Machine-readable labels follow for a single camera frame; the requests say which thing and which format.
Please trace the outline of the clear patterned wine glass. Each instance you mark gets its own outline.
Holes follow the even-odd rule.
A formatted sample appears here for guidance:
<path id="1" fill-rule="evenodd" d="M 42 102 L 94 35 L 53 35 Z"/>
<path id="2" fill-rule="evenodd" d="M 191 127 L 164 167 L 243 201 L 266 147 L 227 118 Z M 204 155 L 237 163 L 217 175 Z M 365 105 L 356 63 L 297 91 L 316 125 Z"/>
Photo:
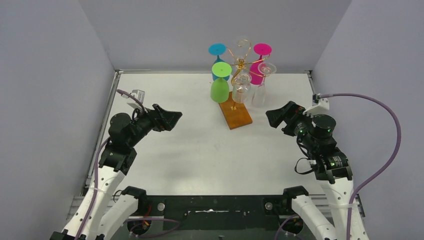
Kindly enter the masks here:
<path id="1" fill-rule="evenodd" d="M 250 94 L 252 77 L 248 73 L 239 73 L 233 81 L 232 100 L 244 104 Z"/>

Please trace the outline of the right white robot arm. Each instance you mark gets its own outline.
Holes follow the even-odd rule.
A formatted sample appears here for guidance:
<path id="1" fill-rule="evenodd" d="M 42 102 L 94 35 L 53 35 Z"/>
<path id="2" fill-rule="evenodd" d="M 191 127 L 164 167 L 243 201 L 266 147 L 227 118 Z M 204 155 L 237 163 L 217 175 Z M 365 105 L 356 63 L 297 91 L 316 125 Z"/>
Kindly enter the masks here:
<path id="1" fill-rule="evenodd" d="M 353 172 L 347 156 L 333 138 L 336 120 L 289 101 L 266 111 L 269 125 L 286 126 L 282 132 L 296 138 L 328 202 L 332 222 L 321 213 L 303 186 L 284 189 L 288 210 L 298 215 L 317 240 L 367 240 L 358 201 L 354 196 Z"/>

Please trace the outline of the clear tall flute glass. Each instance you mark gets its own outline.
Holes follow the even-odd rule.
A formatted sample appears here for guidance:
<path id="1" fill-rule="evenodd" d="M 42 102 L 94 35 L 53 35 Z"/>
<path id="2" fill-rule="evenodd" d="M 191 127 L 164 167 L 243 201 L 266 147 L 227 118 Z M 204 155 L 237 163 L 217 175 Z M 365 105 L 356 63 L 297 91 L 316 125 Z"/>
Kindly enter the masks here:
<path id="1" fill-rule="evenodd" d="M 261 81 L 256 80 L 255 83 L 253 80 L 251 81 L 253 85 L 257 85 L 252 97 L 252 105 L 254 107 L 262 107 L 264 105 L 266 99 L 265 79 L 276 71 L 276 66 L 271 62 L 264 61 L 257 66 L 257 72 L 261 76 Z"/>

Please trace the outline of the clear round wine glass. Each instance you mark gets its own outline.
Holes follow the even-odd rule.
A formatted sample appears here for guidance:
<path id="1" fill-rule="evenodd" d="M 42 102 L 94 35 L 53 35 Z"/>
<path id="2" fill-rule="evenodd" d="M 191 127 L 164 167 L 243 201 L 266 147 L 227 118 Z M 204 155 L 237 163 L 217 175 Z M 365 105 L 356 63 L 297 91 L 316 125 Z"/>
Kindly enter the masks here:
<path id="1" fill-rule="evenodd" d="M 235 40 L 234 48 L 232 49 L 232 57 L 234 59 L 233 66 L 235 74 L 244 71 L 249 65 L 248 56 L 253 49 L 253 44 L 246 36 L 239 36 Z"/>

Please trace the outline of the green plastic wine glass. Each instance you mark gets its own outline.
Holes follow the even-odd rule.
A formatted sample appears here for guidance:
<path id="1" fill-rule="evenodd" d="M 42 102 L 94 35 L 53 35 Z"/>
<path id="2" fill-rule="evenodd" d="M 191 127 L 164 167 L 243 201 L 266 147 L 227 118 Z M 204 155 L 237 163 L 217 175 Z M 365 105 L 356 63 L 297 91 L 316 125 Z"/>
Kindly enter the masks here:
<path id="1" fill-rule="evenodd" d="M 226 62 L 217 62 L 211 68 L 216 76 L 210 88 L 210 98 L 216 103 L 224 103 L 229 98 L 228 80 L 232 73 L 232 67 Z"/>

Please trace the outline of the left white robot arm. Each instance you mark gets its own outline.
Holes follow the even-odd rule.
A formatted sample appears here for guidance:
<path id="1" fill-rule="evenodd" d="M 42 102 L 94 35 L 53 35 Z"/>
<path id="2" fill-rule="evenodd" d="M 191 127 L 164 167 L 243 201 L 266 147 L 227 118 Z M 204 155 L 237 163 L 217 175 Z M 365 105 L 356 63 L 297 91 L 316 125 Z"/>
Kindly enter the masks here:
<path id="1" fill-rule="evenodd" d="M 108 205 L 136 159 L 135 146 L 151 131 L 171 131 L 183 114 L 158 104 L 143 111 L 135 109 L 134 114 L 120 112 L 110 119 L 109 137 L 96 154 L 86 196 L 63 230 L 53 232 L 50 239 L 109 240 L 132 214 L 148 212 L 146 191 L 133 186 L 127 186 L 111 208 Z"/>

